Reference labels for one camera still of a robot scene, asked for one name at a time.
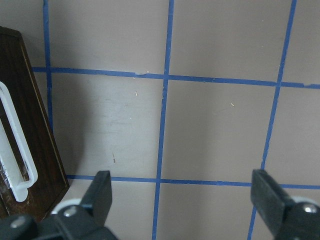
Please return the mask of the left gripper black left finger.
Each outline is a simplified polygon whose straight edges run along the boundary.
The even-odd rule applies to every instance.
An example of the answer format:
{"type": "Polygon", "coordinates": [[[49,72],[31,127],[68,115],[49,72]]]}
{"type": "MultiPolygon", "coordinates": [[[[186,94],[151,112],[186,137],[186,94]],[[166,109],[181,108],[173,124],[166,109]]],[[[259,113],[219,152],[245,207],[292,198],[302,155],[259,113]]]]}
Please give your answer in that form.
{"type": "Polygon", "coordinates": [[[105,222],[112,205],[111,174],[99,171],[82,198],[62,201],[52,211],[53,240],[110,240],[105,222]]]}

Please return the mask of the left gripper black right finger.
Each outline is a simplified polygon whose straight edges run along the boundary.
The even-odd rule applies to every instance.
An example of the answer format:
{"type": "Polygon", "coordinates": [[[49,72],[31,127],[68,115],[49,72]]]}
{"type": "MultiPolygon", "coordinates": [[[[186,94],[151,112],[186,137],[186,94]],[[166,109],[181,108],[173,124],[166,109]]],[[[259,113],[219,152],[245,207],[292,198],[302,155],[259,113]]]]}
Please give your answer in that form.
{"type": "Polygon", "coordinates": [[[274,240],[320,238],[320,204],[290,196],[265,170],[252,171],[250,199],[274,240]]]}

